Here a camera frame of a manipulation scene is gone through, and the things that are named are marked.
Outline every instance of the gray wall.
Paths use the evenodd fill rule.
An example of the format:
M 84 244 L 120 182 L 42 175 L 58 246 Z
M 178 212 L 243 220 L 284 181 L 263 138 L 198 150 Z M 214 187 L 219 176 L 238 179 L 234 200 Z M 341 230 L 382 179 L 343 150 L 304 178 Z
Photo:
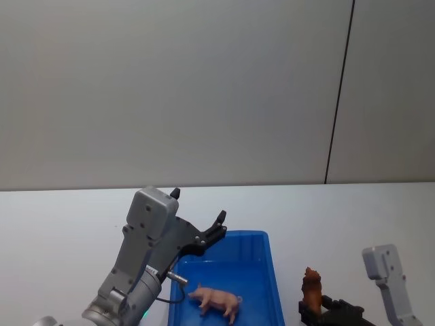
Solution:
M 0 189 L 322 183 L 350 14 L 1 1 Z M 434 14 L 357 0 L 330 182 L 435 179 Z

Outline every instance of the gray robot arm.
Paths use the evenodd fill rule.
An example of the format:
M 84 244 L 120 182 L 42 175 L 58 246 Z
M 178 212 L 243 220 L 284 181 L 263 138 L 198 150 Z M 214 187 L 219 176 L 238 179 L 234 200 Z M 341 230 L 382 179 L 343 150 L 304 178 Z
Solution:
M 225 211 L 213 225 L 198 231 L 175 216 L 179 189 L 166 195 L 154 187 L 139 190 L 130 206 L 124 241 L 115 266 L 98 290 L 98 295 L 82 314 L 82 319 L 57 323 L 50 316 L 34 326 L 137 326 L 160 293 L 166 277 L 182 283 L 171 272 L 181 256 L 203 255 L 225 237 Z
M 381 289 L 388 321 L 393 326 L 423 326 L 413 314 L 406 277 L 394 244 L 366 248 L 362 251 L 367 275 Z

